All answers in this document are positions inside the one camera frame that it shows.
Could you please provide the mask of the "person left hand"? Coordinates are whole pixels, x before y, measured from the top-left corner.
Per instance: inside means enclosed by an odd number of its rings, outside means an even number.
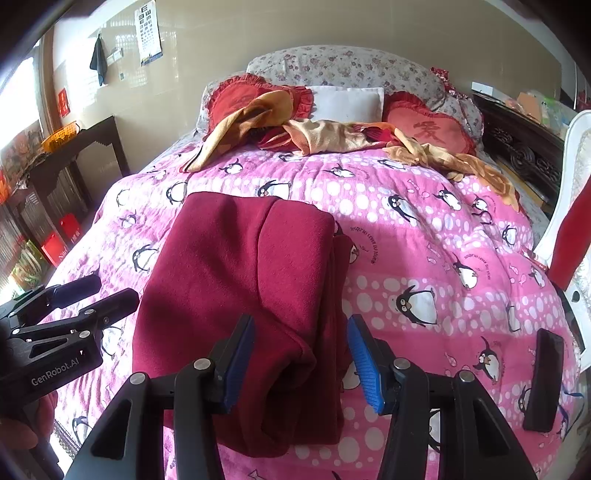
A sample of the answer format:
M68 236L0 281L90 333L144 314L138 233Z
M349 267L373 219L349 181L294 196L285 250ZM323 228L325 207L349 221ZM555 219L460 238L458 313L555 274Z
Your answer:
M26 424L9 418L1 419L1 444L10 450L30 450L40 438L48 439L54 428L58 393L51 392L39 400L35 417L35 430Z

